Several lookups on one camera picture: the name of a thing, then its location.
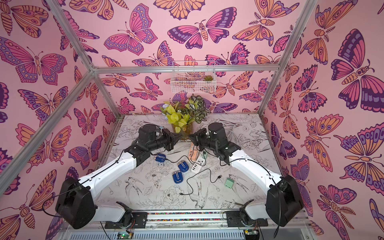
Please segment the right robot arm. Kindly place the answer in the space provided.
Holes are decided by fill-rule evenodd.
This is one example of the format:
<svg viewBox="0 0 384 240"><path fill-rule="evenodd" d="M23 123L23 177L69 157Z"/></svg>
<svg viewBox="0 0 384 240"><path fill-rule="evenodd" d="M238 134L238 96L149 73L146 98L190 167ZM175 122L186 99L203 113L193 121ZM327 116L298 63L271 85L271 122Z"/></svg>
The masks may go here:
<svg viewBox="0 0 384 240"><path fill-rule="evenodd" d="M270 219L279 227L285 227L303 208L304 202L295 179L277 174L252 159L240 146L230 142L221 123L212 123L189 135L199 150L210 150L228 166L244 173L266 195L264 203L253 200L240 208L240 218L245 225L257 220Z"/></svg>

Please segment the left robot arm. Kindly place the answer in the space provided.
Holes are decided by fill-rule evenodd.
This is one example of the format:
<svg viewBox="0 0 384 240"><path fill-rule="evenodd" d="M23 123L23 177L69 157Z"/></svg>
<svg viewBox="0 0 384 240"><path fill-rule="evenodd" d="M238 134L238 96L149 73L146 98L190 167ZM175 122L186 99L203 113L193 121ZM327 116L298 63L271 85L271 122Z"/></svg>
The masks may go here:
<svg viewBox="0 0 384 240"><path fill-rule="evenodd" d="M132 209L122 202L112 206L98 205L101 192L120 176L130 172L145 160L152 151L171 151L182 138L157 125L146 124L139 129L139 136L112 162L79 179L68 178L57 196L55 210L75 230L93 222L113 222L122 228L133 222Z"/></svg>

